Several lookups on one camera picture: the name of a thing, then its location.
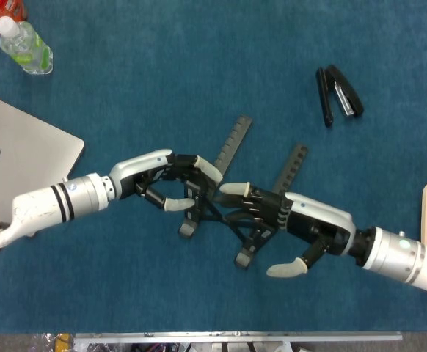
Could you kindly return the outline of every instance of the blue table surface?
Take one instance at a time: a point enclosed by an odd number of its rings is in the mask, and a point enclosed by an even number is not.
[[[51,76],[0,51],[0,99],[86,142],[72,176],[104,175],[162,147],[214,161],[240,114],[254,120],[226,181],[271,188],[292,146],[293,190],[420,237],[427,184],[427,1],[39,1],[29,19]],[[326,129],[315,81],[336,64],[365,106]],[[168,185],[171,195],[181,185]],[[323,258],[266,276],[306,243],[276,236],[248,271],[220,224],[179,238],[180,213],[137,197],[0,253],[0,332],[427,330],[427,292]]]

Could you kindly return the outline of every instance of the robotic hand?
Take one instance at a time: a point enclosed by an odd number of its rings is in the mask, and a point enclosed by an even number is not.
[[[122,161],[108,176],[89,174],[14,198],[11,224],[0,222],[0,249],[25,235],[103,210],[113,199],[132,194],[165,211],[185,210],[194,205],[193,199],[166,198],[151,185],[159,180],[195,179],[215,189],[222,178],[200,156],[176,155],[168,149]]]
[[[311,243],[292,263],[273,265],[272,277],[306,274],[323,254],[348,254],[366,270],[427,290],[427,246],[399,234],[372,227],[357,230],[351,214],[300,194],[283,196],[249,183],[226,183],[216,198],[226,208],[239,208],[235,217],[266,223]]]

